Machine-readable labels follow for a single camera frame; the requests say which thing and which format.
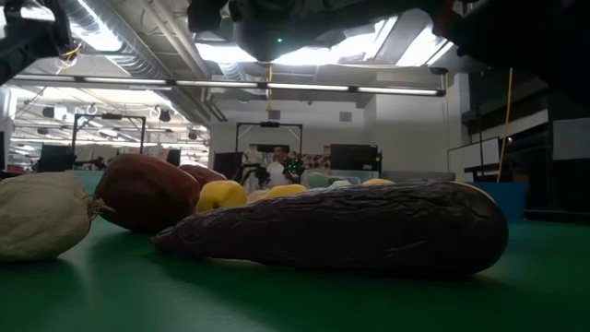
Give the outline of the dark red apple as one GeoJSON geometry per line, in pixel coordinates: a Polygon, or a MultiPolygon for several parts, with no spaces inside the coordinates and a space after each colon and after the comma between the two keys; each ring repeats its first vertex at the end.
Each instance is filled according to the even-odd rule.
{"type": "Polygon", "coordinates": [[[102,217],[129,231],[155,233],[195,213],[201,186],[189,173],[155,157],[115,157],[98,182],[102,217]]]}

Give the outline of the red yellow apple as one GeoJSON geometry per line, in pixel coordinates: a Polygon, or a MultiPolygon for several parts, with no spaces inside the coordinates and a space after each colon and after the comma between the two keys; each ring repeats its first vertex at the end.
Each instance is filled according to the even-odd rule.
{"type": "Polygon", "coordinates": [[[190,174],[201,187],[213,181],[226,180],[225,175],[203,166],[185,164],[181,165],[180,169],[190,174]]]}

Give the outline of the purple eggplant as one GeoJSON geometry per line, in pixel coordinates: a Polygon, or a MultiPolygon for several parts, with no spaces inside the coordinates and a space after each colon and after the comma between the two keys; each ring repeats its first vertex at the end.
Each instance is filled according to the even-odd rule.
{"type": "Polygon", "coordinates": [[[492,267],[509,240],[501,209],[457,182],[351,185],[187,217],[154,249],[304,270],[455,277],[492,267]]]}

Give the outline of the black monitor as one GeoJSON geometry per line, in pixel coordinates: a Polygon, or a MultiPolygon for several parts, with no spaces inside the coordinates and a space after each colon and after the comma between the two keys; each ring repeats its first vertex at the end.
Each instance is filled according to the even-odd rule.
{"type": "Polygon", "coordinates": [[[374,145],[332,144],[330,146],[330,167],[340,171],[381,170],[382,154],[374,145]]]}
{"type": "Polygon", "coordinates": [[[37,161],[37,172],[64,172],[71,170],[76,155],[69,146],[44,144],[37,161]]]}

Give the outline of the black upright panel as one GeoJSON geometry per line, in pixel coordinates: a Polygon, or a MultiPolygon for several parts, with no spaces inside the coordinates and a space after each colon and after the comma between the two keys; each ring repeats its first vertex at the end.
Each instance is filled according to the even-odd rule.
{"type": "Polygon", "coordinates": [[[242,166],[241,152],[216,152],[213,158],[213,170],[232,180],[242,166]]]}

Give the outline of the long ceiling light fixture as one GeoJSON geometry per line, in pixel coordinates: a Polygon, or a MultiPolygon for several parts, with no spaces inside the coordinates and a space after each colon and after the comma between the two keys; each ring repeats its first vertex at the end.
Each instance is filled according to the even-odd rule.
{"type": "Polygon", "coordinates": [[[335,93],[401,95],[417,97],[443,97],[445,89],[420,89],[406,87],[377,87],[353,85],[322,85],[286,82],[263,81],[230,81],[230,80],[185,80],[157,78],[126,78],[126,77],[84,77],[20,74],[8,80],[9,84],[50,87],[95,87],[171,90],[172,88],[207,88],[207,89],[263,89],[263,90],[297,90],[335,93]]]}

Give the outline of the person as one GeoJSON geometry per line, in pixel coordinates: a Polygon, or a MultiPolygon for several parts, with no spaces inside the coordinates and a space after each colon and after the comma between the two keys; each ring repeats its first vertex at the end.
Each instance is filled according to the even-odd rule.
{"type": "Polygon", "coordinates": [[[289,156],[284,146],[276,146],[273,149],[274,160],[267,166],[269,174],[268,185],[270,187],[294,184],[295,180],[288,171],[289,156]]]}

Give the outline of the green table mat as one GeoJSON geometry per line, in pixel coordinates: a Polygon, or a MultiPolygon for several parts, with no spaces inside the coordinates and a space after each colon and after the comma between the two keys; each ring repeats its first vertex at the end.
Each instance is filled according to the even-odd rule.
{"type": "Polygon", "coordinates": [[[57,260],[0,265],[0,332],[590,332],[590,227],[525,221],[457,280],[157,254],[97,220],[57,260]]]}

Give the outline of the floral cloth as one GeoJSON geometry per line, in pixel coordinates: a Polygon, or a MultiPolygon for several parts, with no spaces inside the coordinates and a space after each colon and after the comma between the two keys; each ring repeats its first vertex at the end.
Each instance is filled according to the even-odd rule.
{"type": "Polygon", "coordinates": [[[329,154],[293,154],[304,170],[330,170],[331,159],[329,154]]]}

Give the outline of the whiteboard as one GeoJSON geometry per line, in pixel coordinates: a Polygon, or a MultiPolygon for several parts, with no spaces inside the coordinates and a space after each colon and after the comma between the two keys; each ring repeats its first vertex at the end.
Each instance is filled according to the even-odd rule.
{"type": "Polygon", "coordinates": [[[500,153],[501,140],[497,136],[459,148],[451,148],[447,151],[449,172],[455,174],[456,181],[473,182],[473,172],[468,172],[467,169],[498,164],[500,153]]]}

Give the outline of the yellow pole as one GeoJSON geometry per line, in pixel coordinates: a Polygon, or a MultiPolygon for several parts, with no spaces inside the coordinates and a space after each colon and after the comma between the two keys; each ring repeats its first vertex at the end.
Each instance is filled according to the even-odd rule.
{"type": "Polygon", "coordinates": [[[499,167],[498,167],[498,173],[497,173],[497,177],[496,177],[497,184],[499,184],[502,181],[503,162],[504,162],[505,150],[506,150],[507,140],[508,140],[508,131],[509,131],[510,116],[511,116],[511,111],[512,111],[512,104],[513,104],[513,67],[510,67],[509,73],[508,73],[506,114],[505,114],[505,118],[504,118],[503,135],[501,137],[499,167]]]}

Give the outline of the blue plastic basket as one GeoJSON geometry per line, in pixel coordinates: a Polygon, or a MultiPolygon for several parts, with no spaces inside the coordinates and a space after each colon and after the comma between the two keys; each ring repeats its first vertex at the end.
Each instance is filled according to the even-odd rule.
{"type": "Polygon", "coordinates": [[[482,183],[473,185],[488,193],[509,223],[525,220],[527,187],[522,183],[482,183]]]}

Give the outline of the silver ribbed air duct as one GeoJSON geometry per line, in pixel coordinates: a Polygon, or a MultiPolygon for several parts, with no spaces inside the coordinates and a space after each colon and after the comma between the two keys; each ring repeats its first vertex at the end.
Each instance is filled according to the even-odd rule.
{"type": "Polygon", "coordinates": [[[71,30],[85,44],[106,57],[133,78],[169,78],[148,46],[116,12],[108,0],[58,0],[71,30]]]}

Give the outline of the black gantry frame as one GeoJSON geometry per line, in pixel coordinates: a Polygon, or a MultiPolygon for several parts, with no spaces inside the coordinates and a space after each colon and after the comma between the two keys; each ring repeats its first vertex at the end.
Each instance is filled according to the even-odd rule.
{"type": "Polygon", "coordinates": [[[302,154],[303,124],[285,124],[276,121],[265,122],[237,122],[235,124],[234,153],[241,152],[240,140],[253,127],[278,129],[286,128],[298,141],[298,153],[302,154]]]}
{"type": "Polygon", "coordinates": [[[137,119],[140,120],[142,123],[141,129],[140,129],[140,142],[139,142],[139,154],[143,154],[144,153],[144,148],[145,148],[145,134],[146,134],[146,129],[147,129],[147,118],[145,116],[138,116],[138,115],[123,115],[123,114],[117,114],[117,113],[104,113],[101,115],[98,114],[85,114],[85,113],[77,113],[74,115],[74,126],[73,126],[73,134],[72,134],[72,140],[71,140],[71,144],[70,144],[70,148],[72,151],[75,150],[76,148],[76,144],[77,144],[77,132],[81,129],[81,126],[78,126],[78,121],[81,118],[88,118],[88,119],[94,119],[94,118],[101,118],[103,120],[116,120],[116,121],[122,121],[123,119],[128,119],[128,120],[133,120],[133,119],[137,119]]]}

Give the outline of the white wall sign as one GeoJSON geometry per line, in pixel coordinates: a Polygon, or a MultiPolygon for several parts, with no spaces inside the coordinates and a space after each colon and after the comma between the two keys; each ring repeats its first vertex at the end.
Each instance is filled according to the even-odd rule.
{"type": "Polygon", "coordinates": [[[590,159],[590,118],[553,123],[554,160],[590,159]]]}

